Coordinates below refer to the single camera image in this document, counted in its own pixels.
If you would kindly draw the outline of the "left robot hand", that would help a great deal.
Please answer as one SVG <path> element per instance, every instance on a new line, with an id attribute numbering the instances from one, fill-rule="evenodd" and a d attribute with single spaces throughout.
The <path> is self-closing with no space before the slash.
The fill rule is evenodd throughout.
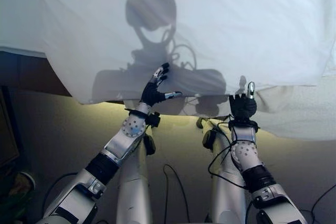
<path id="1" fill-rule="evenodd" d="M 142 92 L 140 102 L 153 106 L 156 103 L 182 96 L 182 92 L 180 91 L 166 93 L 158 91 L 159 85 L 167 79 L 166 74 L 169 72 L 169 66 L 169 63 L 166 62 L 153 73 Z"/>

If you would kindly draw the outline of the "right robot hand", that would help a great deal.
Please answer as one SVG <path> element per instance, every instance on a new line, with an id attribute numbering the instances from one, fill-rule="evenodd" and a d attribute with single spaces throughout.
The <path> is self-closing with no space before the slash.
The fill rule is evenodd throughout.
<path id="1" fill-rule="evenodd" d="M 232 116 L 235 119 L 249 119 L 257 110 L 255 101 L 255 83 L 250 82 L 247 87 L 247 93 L 229 96 L 229 105 Z"/>

